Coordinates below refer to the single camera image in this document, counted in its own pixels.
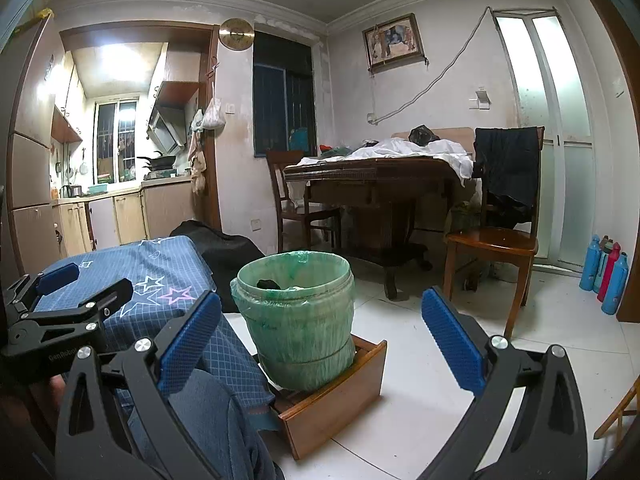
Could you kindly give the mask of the person's left hand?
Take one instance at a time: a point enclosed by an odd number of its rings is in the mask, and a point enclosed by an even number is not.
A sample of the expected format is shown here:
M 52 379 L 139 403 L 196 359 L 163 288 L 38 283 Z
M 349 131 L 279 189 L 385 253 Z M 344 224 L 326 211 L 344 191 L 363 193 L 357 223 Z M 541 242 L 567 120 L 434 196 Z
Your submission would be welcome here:
M 49 388 L 53 405 L 60 408 L 65 393 L 66 383 L 61 375 L 56 375 L 50 379 Z

